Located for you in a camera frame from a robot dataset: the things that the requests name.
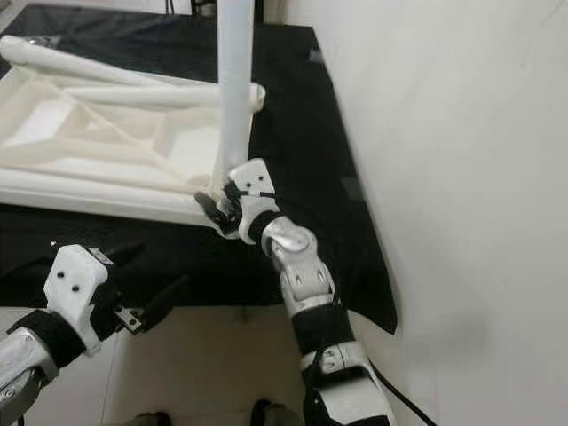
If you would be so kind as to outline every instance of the black velcro strap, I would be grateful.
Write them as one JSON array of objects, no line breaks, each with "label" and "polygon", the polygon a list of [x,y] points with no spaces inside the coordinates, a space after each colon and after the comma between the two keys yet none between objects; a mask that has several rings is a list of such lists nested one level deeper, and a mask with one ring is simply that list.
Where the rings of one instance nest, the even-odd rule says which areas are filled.
[{"label": "black velcro strap", "polygon": [[265,227],[280,216],[284,216],[284,214],[279,211],[268,210],[263,211],[260,215],[255,217],[255,220],[252,221],[252,224],[250,224],[250,228],[248,229],[248,236],[250,239],[257,245],[260,245],[260,240],[263,238],[263,231]]},{"label": "black velcro strap", "polygon": [[42,340],[58,368],[68,366],[85,351],[81,338],[56,312],[33,311],[16,322],[8,333],[20,327],[32,330]]},{"label": "black velcro strap", "polygon": [[302,355],[317,351],[325,339],[326,346],[355,340],[347,311],[341,306],[324,304],[292,317],[292,326]]},{"label": "black velcro strap", "polygon": [[349,426],[391,426],[391,423],[386,415],[376,415],[375,417],[349,423]]}]

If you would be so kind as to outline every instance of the black tablecloth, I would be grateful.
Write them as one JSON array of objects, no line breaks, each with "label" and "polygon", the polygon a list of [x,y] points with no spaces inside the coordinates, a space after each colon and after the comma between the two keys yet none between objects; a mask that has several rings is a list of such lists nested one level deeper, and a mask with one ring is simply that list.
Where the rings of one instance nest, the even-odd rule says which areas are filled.
[{"label": "black tablecloth", "polygon": [[[217,80],[212,20],[30,5],[4,33],[60,35],[62,51],[128,69]],[[9,69],[0,61],[0,75]],[[320,255],[347,306],[394,331],[387,270],[312,29],[257,26],[253,80],[266,88],[267,99],[253,121],[250,156],[266,160],[282,210],[319,237]],[[0,205],[2,270],[41,255],[50,241],[103,249],[144,241],[145,254],[114,276],[129,304],[147,301],[182,272],[194,280],[180,305],[281,302],[269,260],[208,228]],[[46,273],[30,268],[1,281],[0,304],[44,305]]]}]

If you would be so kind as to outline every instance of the black cable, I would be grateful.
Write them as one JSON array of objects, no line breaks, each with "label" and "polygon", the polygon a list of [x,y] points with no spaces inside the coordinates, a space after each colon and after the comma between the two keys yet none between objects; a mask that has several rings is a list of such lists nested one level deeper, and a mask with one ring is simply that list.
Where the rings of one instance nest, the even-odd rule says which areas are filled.
[{"label": "black cable", "polygon": [[141,241],[130,242],[119,247],[104,250],[103,254],[116,266],[124,266],[136,258],[145,249],[146,245]]},{"label": "black cable", "polygon": [[14,266],[12,269],[9,269],[8,271],[0,274],[0,283],[10,279],[12,275],[26,271],[27,269],[32,268],[34,266],[49,264],[52,260],[53,259],[49,258],[48,256],[41,256],[34,260],[30,260],[24,264],[19,264],[18,266]]},{"label": "black cable", "polygon": [[437,426],[437,424],[432,419],[430,419],[426,413],[424,413],[420,408],[418,408],[418,406],[416,406],[414,402],[412,402],[400,390],[398,390],[394,386],[394,384],[389,382],[389,380],[383,375],[383,373],[381,373],[377,369],[377,367],[375,367],[375,364],[373,364],[371,360],[369,360],[369,362],[371,363],[371,367],[373,368],[373,371],[375,371],[375,374],[379,379],[379,381],[384,385],[385,388],[387,388],[390,391],[390,393],[392,393],[395,397],[397,397],[400,400],[400,402],[402,402],[405,406],[407,406],[408,409],[410,409],[410,411],[416,414],[420,418],[420,420],[422,420],[425,424],[427,424],[428,426]]}]

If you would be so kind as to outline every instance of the metal bracket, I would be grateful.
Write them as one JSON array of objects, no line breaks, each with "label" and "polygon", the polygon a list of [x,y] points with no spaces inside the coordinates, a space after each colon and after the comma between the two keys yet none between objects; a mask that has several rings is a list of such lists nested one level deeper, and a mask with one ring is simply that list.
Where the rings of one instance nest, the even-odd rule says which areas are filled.
[{"label": "metal bracket", "polygon": [[114,308],[114,314],[133,335],[142,331],[143,326],[142,322],[134,315],[135,313],[137,313],[135,309],[126,309],[121,305]]}]

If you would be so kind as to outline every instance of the shoe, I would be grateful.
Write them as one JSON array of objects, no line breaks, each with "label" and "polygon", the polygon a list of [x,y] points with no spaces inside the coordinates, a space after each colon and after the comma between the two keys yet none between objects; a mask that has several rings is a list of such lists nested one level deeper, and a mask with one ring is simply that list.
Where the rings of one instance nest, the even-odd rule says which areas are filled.
[{"label": "shoe", "polygon": [[264,426],[264,421],[266,420],[266,415],[264,410],[272,405],[268,399],[259,399],[255,406],[252,408],[252,414],[250,415],[250,426]]},{"label": "shoe", "polygon": [[156,426],[171,426],[171,418],[168,413],[164,413],[163,411],[158,411],[157,413],[142,413],[136,416],[138,419],[139,417],[156,417],[158,423]]}]

